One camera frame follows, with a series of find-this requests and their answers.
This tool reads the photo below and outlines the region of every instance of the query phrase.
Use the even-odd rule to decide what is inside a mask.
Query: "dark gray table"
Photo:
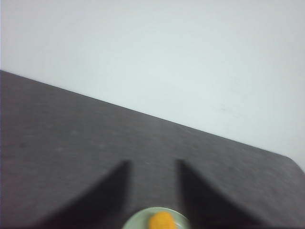
[[[120,228],[151,206],[202,227],[301,227],[305,175],[287,157],[1,72],[1,201],[4,227]]]

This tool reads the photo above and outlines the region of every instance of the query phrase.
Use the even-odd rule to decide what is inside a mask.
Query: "green plate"
[[[169,208],[153,207],[138,211],[125,223],[122,229],[148,229],[148,220],[159,211],[167,211],[173,216],[177,229],[190,229],[188,219],[177,211]]]

